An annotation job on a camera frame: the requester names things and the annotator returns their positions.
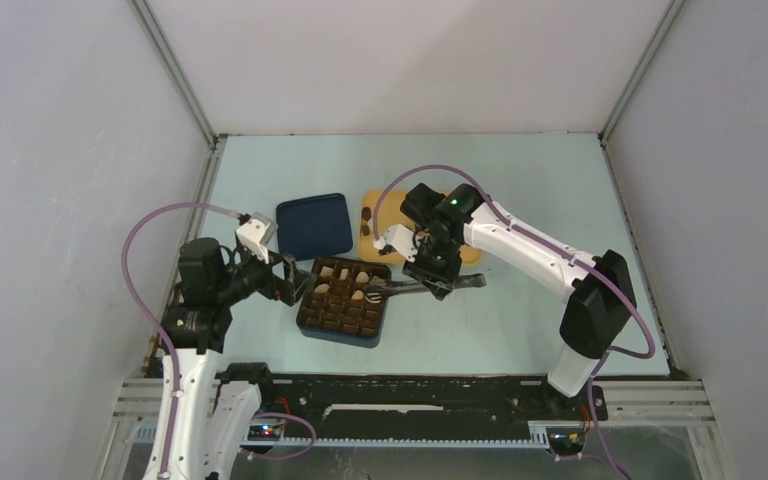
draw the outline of yellow tray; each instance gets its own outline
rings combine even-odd
[[[364,208],[369,208],[371,212],[375,211],[375,203],[378,202],[378,198],[381,196],[382,190],[371,190],[363,196],[363,201],[360,205],[360,212],[363,212]],[[415,229],[414,224],[408,217],[406,217],[399,207],[407,195],[405,190],[391,190],[387,194],[387,198],[381,204],[381,210],[378,212],[378,233],[382,234],[385,230],[391,226],[401,223],[402,225]],[[358,258],[365,262],[375,263],[387,263],[390,265],[402,265],[405,263],[405,257],[399,255],[396,252],[381,256],[378,255],[378,249],[372,245],[373,234],[369,230],[368,235],[364,235],[364,226],[367,225],[367,221],[361,217],[360,226],[358,231]],[[481,250],[472,247],[461,247],[461,260],[463,265],[470,267],[477,265],[481,261]]]

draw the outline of white wall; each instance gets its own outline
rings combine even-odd
[[[0,478],[91,478],[149,336],[121,244],[206,153],[126,1],[0,1]],[[184,215],[135,245],[151,306]]]
[[[679,358],[768,478],[768,2],[688,2],[611,153]]]
[[[669,0],[154,0],[222,133],[598,132]]]

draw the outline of dark blue tray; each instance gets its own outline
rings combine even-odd
[[[296,260],[339,255],[352,249],[346,197],[329,193],[283,202],[275,209],[278,251]]]

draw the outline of metal tongs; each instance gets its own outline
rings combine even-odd
[[[487,285],[484,275],[462,275],[455,280],[454,289],[481,288]],[[428,293],[428,287],[421,282],[393,282],[375,277],[363,287],[363,296],[369,303],[381,303],[384,300],[403,293]]]

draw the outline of light blue tabletop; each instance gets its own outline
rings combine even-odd
[[[562,242],[595,254],[610,248],[625,256],[640,311],[657,332],[596,135],[231,137],[210,203],[274,219],[283,201],[339,192],[357,232],[365,192],[429,163],[465,170],[507,210]],[[461,180],[446,172],[423,172],[400,187],[419,182],[444,190]],[[235,226],[231,219],[209,214],[202,235],[233,245]],[[270,248],[277,250],[274,239]],[[354,251],[344,256],[357,258]],[[310,269],[312,263],[301,267]],[[393,268],[400,278],[400,267]],[[443,302],[422,294],[392,298],[381,342],[372,349],[304,337],[295,324],[297,306],[253,296],[232,309],[225,359],[266,361],[277,372],[545,374],[562,344],[558,327],[564,305],[537,281],[490,255],[461,273],[483,273],[488,285],[455,291]],[[646,348],[633,320],[615,344]],[[660,375],[668,373],[668,366],[659,349],[650,360],[615,354],[602,373]]]

